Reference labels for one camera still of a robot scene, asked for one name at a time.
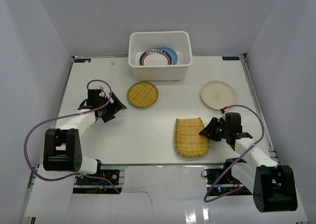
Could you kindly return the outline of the rectangular bamboo woven tray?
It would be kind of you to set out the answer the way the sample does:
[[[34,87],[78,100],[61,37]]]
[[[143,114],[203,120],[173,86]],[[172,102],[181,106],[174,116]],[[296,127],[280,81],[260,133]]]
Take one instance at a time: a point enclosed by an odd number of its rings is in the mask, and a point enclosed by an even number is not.
[[[181,157],[198,158],[209,152],[208,138],[199,134],[204,128],[201,117],[176,119],[174,145],[175,150]]]

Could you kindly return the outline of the green rimmed white plate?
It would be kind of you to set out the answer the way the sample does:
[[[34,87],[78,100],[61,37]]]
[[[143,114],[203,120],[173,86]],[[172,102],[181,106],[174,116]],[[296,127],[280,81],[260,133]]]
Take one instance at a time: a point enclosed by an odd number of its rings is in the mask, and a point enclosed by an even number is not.
[[[141,66],[164,66],[172,65],[172,63],[172,55],[162,48],[149,49],[139,57],[139,64]]]

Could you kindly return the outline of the blue plastic plate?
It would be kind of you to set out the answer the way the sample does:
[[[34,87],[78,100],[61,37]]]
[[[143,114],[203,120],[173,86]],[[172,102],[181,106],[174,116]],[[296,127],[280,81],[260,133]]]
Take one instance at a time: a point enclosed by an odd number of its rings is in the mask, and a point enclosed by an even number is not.
[[[165,51],[167,51],[170,54],[172,60],[170,61],[169,65],[176,65],[177,64],[178,55],[177,55],[175,50],[173,50],[170,47],[165,47],[165,46],[159,47],[159,49],[165,50]]]

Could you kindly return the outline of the pink plastic plate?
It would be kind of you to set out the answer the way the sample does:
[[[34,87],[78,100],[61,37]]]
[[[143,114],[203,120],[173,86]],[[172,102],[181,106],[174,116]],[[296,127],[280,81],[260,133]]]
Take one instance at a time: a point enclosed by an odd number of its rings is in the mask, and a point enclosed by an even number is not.
[[[177,65],[182,65],[184,62],[183,54],[179,51],[176,51],[176,53],[177,53]]]

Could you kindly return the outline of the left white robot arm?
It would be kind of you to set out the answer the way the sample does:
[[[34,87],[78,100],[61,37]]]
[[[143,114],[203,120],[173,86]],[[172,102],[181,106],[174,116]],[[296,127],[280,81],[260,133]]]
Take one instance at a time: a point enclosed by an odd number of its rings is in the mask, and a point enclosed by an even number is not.
[[[56,129],[45,133],[43,167],[46,171],[87,174],[94,184],[104,179],[104,171],[97,159],[84,157],[80,137],[98,119],[104,123],[115,118],[115,114],[127,107],[112,92],[106,96],[102,89],[89,89],[87,99],[78,107],[75,115]]]

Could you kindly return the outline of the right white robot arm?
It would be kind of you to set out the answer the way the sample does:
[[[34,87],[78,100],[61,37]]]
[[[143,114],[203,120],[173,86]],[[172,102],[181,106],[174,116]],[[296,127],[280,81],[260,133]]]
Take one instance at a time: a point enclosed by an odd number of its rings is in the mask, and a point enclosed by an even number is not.
[[[251,192],[259,212],[297,210],[293,170],[273,160],[249,133],[243,132],[239,113],[227,112],[221,118],[213,117],[200,135],[212,141],[225,140],[239,154],[238,158],[226,160],[224,171],[209,187],[207,195],[222,178],[230,184],[238,180]]]

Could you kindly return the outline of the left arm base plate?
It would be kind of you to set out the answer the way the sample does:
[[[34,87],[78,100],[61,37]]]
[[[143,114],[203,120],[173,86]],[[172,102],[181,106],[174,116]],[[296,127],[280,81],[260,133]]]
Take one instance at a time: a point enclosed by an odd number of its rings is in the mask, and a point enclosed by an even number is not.
[[[100,170],[103,179],[80,177],[75,179],[73,194],[120,194],[120,170]]]

